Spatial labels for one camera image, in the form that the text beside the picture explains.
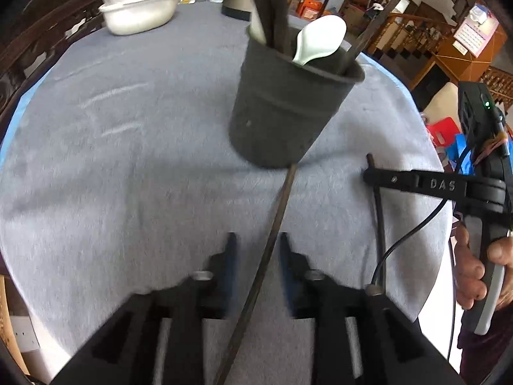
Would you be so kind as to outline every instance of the utensil holder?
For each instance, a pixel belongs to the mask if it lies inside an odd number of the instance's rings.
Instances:
[[[291,28],[292,53],[299,30]],[[314,59],[305,66],[264,46],[249,32],[240,69],[237,98],[229,124],[235,151],[262,168],[287,168],[298,163],[330,118],[365,73],[354,61],[343,76],[336,75],[346,51]]]

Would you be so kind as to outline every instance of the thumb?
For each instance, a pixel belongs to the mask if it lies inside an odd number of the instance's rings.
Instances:
[[[488,259],[499,265],[513,268],[513,238],[497,240],[488,247]]]

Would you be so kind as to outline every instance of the white spoon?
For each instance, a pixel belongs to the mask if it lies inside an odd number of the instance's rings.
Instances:
[[[307,24],[298,34],[298,47],[292,62],[303,66],[312,59],[335,53],[346,35],[347,26],[339,16],[324,16]]]

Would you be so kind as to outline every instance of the white bowl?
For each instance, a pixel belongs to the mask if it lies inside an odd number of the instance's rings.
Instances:
[[[114,35],[145,32],[167,23],[178,0],[141,0],[128,4],[101,5],[107,29]]]

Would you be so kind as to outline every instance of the table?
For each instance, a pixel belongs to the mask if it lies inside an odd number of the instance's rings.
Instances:
[[[0,247],[29,308],[69,353],[130,293],[176,284],[235,231],[233,314],[205,323],[211,381],[286,173],[248,164],[227,137],[246,27],[214,3],[181,5],[161,28],[78,41],[35,91],[0,173]],[[381,167],[442,170],[404,86],[359,60],[365,82],[299,165],[282,227],[313,266],[353,287],[376,263],[366,153]],[[438,200],[384,191],[383,203],[390,246]],[[447,207],[387,264],[389,293],[412,320],[437,277],[450,216]],[[290,319],[278,269],[274,256],[230,383],[310,382],[311,322]]]

